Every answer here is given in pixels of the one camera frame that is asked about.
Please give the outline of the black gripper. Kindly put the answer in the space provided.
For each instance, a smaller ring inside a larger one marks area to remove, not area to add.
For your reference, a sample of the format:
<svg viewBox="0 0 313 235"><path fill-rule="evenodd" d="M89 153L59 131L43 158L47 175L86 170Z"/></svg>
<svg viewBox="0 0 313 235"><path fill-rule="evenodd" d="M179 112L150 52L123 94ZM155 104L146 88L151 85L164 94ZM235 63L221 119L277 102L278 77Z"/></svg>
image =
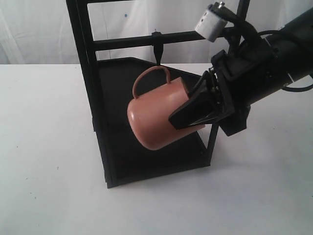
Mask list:
<svg viewBox="0 0 313 235"><path fill-rule="evenodd" d="M243 44L237 54L222 50L211 61L216 76L205 71L168 120L176 129L216 122L232 136L247 128L251 105L275 92L275 55L261 39Z"/></svg>

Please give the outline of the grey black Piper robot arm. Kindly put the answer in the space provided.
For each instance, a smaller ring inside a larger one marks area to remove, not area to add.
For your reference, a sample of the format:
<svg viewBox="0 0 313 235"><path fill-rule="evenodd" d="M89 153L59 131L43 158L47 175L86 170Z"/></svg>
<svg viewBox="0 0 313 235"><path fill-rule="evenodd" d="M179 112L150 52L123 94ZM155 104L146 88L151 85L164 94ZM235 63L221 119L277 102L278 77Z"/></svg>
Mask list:
<svg viewBox="0 0 313 235"><path fill-rule="evenodd" d="M236 53L221 50L211 64L169 121L177 129L216 123L231 136L246 129L253 103L312 75L312 10L266 31L255 45L243 41Z"/></svg>

